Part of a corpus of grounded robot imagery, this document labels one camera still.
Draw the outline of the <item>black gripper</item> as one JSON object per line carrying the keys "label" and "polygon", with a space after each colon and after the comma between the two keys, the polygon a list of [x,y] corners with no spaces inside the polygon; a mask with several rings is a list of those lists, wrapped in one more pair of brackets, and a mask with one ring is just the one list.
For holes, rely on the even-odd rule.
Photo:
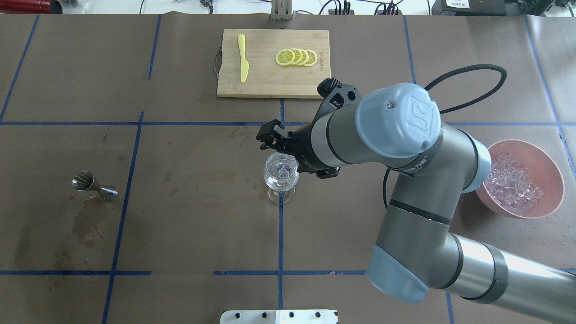
{"label": "black gripper", "polygon": [[299,164],[297,172],[315,174],[319,179],[335,178],[339,174],[340,167],[327,166],[321,162],[313,150],[311,132],[319,119],[337,110],[335,105],[321,103],[313,120],[296,131],[288,132],[281,121],[271,120],[262,125],[256,135],[257,141],[261,142],[260,150],[280,153],[278,141],[282,141],[285,146],[283,153],[294,156]]}

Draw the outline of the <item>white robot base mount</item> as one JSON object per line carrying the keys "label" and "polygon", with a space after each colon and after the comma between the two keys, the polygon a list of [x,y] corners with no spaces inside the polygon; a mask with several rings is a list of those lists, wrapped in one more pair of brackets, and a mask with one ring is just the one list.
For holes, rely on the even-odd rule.
{"label": "white robot base mount", "polygon": [[337,310],[230,310],[220,317],[220,324],[338,324]]}

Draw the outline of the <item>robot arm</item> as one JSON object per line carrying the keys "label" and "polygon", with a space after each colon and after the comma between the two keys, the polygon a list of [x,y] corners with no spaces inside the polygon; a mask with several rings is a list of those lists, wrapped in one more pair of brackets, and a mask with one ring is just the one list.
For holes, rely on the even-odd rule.
{"label": "robot arm", "polygon": [[256,139],[321,179],[367,162],[399,173],[366,271],[372,285],[409,303],[434,288],[554,324],[575,322],[574,274],[449,232],[460,196],[486,180],[491,156],[441,121],[427,90],[401,83],[362,97],[355,86],[323,82],[318,92],[324,100],[313,121],[286,131],[272,120]]}

